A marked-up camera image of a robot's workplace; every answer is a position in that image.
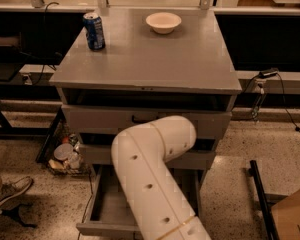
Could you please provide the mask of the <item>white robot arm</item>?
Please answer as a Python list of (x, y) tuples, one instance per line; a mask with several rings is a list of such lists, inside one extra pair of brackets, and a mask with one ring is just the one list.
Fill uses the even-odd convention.
[(195, 127), (182, 116), (132, 126), (114, 138), (114, 170), (144, 240), (211, 240), (166, 166), (195, 140)]

